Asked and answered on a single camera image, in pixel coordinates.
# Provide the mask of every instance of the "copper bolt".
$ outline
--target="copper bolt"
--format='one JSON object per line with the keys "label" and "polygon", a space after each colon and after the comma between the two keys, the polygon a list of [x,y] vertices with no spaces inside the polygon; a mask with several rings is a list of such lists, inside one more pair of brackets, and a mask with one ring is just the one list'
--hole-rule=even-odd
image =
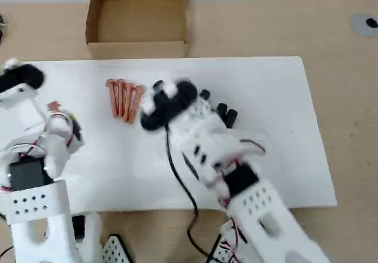
{"label": "copper bolt", "polygon": [[131,104],[131,91],[134,85],[132,83],[126,83],[126,95],[125,95],[125,110],[123,112],[123,121],[127,122],[129,119],[129,108]]}
{"label": "copper bolt", "polygon": [[139,103],[142,100],[143,93],[144,93],[144,87],[143,86],[137,86],[135,88],[135,98],[134,98],[134,101],[132,103],[131,113],[129,115],[129,121],[128,121],[130,124],[132,124],[135,120],[136,113],[139,109]]}
{"label": "copper bolt", "polygon": [[113,79],[107,79],[106,84],[105,84],[109,88],[110,102],[112,104],[113,117],[117,117],[116,95],[114,93],[115,84],[116,84],[116,82]]}
{"label": "copper bolt", "polygon": [[52,111],[54,113],[57,113],[57,112],[60,112],[60,103],[58,103],[57,101],[54,101],[54,102],[50,102],[48,105],[48,111]]}
{"label": "copper bolt", "polygon": [[125,80],[118,79],[117,80],[118,85],[118,117],[123,117],[123,87],[125,85]]}

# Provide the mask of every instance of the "white robotic hand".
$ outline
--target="white robotic hand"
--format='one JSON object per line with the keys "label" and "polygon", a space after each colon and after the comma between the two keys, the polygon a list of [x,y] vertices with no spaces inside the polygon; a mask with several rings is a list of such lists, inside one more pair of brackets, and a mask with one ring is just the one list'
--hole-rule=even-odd
{"label": "white robotic hand", "polygon": [[142,126],[165,127],[170,144],[182,152],[196,178],[216,192],[233,219],[222,227],[208,262],[330,263],[273,185],[245,160],[246,155],[263,155],[265,149],[253,140],[227,134],[223,120],[190,82],[176,83],[177,90],[170,91],[175,95],[166,94],[162,82],[157,83],[146,97],[147,113],[142,104]]}

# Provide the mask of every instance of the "black cable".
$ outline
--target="black cable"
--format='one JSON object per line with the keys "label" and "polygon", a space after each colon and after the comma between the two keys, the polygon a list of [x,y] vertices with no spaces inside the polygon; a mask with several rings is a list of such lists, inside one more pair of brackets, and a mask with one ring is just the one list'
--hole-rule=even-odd
{"label": "black cable", "polygon": [[[172,155],[171,155],[171,146],[170,146],[170,130],[168,128],[168,125],[165,126],[165,136],[166,136],[165,148],[167,150],[167,157],[168,157],[168,161],[170,162],[170,166],[171,166],[171,170],[173,172],[173,175],[175,175],[175,178],[179,182],[180,186],[184,189],[186,195],[189,197],[190,202],[193,205],[194,217],[192,218],[192,220],[191,220],[191,222],[190,222],[190,224],[188,225],[188,228],[187,228],[188,239],[189,239],[190,243],[192,244],[192,246],[194,246],[196,248],[196,250],[198,250],[199,253],[203,254],[204,256],[206,256],[208,258],[210,256],[210,254],[207,253],[205,250],[203,250],[195,242],[195,240],[193,239],[193,237],[191,235],[191,230],[193,229],[193,227],[195,226],[195,224],[198,221],[198,216],[199,216],[198,206],[197,206],[197,202],[193,198],[193,195],[190,193],[189,189],[185,186],[183,180],[181,179],[180,175],[178,174],[176,167],[173,163],[173,159],[172,159]],[[211,260],[216,261],[218,263],[224,263],[223,261],[221,261],[217,258],[214,258],[214,257],[212,257]]]}
{"label": "black cable", "polygon": [[11,246],[11,247],[9,247],[9,248],[7,248],[6,250],[4,250],[3,252],[1,252],[1,254],[0,254],[0,260],[4,257],[4,255],[9,251],[9,250],[11,250],[13,248],[13,246]]}
{"label": "black cable", "polygon": [[[3,214],[3,213],[0,213],[0,218],[2,219],[2,220],[4,220],[4,222],[6,222],[6,217],[5,217],[5,215]],[[3,252],[1,252],[1,254],[0,254],[0,260],[4,257],[4,255],[9,251],[9,250],[11,250],[13,248],[13,246],[11,246],[11,247],[9,247],[9,248],[7,248],[6,250],[4,250]]]}

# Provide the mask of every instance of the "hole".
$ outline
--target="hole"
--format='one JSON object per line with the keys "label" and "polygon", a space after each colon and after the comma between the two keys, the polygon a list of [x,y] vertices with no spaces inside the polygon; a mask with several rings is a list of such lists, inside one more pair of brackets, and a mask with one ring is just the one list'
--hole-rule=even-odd
{"label": "hole", "polygon": [[215,163],[215,164],[213,164],[213,168],[215,170],[218,170],[221,166],[222,166],[222,163]]}
{"label": "hole", "polygon": [[194,148],[194,155],[198,155],[198,153],[200,152],[200,146],[195,146]]}
{"label": "hole", "polygon": [[270,237],[277,237],[281,233],[281,227],[270,212],[259,219],[259,224]]}
{"label": "hole", "polygon": [[204,165],[206,163],[206,158],[207,158],[207,156],[205,154],[203,154],[202,157],[201,157],[201,165]]}
{"label": "hole", "polygon": [[366,20],[366,24],[370,27],[370,28],[378,28],[378,22],[376,20],[374,20],[373,18],[369,18]]}

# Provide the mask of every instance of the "perforated white plate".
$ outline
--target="perforated white plate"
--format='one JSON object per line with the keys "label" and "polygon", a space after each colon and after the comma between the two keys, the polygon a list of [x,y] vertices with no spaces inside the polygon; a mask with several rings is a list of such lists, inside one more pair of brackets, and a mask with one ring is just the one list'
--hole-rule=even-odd
{"label": "perforated white plate", "polygon": [[111,235],[102,249],[103,263],[133,263],[118,235]]}

